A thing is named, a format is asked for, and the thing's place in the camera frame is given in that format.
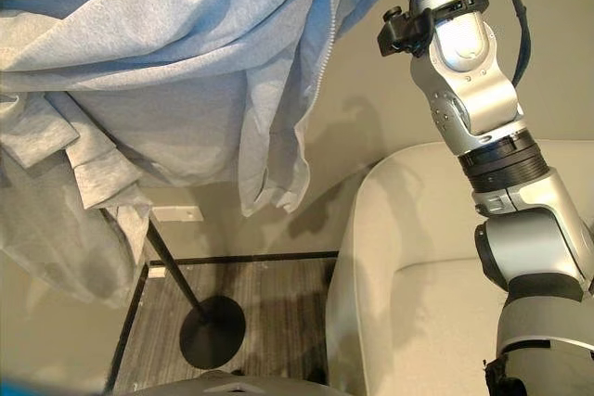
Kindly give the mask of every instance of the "robotic arm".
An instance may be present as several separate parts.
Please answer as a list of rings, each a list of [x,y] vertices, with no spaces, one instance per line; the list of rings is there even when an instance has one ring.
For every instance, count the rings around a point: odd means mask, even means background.
[[[499,395],[594,394],[594,244],[557,171],[526,129],[514,86],[530,55],[523,29],[513,82],[497,65],[488,0],[410,0],[384,15],[381,53],[407,52],[433,121],[486,221],[484,274],[508,291],[487,387]]]

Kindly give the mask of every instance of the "wall outlet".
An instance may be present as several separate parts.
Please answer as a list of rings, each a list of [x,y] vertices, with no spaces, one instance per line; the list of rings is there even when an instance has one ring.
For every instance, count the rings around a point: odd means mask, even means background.
[[[155,206],[152,213],[158,222],[203,222],[198,206]]]

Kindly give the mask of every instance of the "black knob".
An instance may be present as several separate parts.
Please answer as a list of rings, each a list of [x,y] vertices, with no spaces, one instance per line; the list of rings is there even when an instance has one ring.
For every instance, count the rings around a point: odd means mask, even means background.
[[[400,6],[395,6],[392,9],[386,11],[383,15],[383,21],[387,22],[394,16],[400,16],[402,14],[402,8]]]

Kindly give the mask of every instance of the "beige wall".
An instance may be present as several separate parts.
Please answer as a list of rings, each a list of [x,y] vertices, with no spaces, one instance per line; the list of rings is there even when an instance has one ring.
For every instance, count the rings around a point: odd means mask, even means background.
[[[497,36],[499,63],[511,76],[517,20],[510,0],[490,1],[486,20]],[[523,1],[533,58],[518,93],[533,135],[594,139],[594,0]],[[439,140],[425,98],[410,79],[409,56],[383,58],[376,44],[382,13],[405,2],[380,0],[336,44],[306,137],[311,186],[293,215],[265,209],[244,219],[229,185],[151,192],[158,203],[197,200],[203,207],[204,223],[161,225],[176,256],[337,249],[357,178],[332,187],[400,148]]]
[[[3,378],[99,394],[128,309],[82,303],[31,277],[4,252],[0,287]]]

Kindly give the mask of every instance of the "light gray fabric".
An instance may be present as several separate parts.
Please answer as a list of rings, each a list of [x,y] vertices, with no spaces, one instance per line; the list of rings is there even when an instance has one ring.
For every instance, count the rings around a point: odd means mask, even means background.
[[[333,40],[376,0],[0,1],[0,89],[45,108],[5,151],[27,168],[66,147],[83,207],[104,203],[130,241],[137,185],[234,181],[246,215],[295,210]]]
[[[0,248],[78,299],[126,304],[149,223],[140,171],[69,95],[2,98]]]
[[[101,209],[83,209],[65,153],[24,170],[0,151],[0,168],[3,250],[31,274],[80,300],[126,304],[139,259],[115,219],[106,220]],[[128,227],[138,227],[133,223]]]

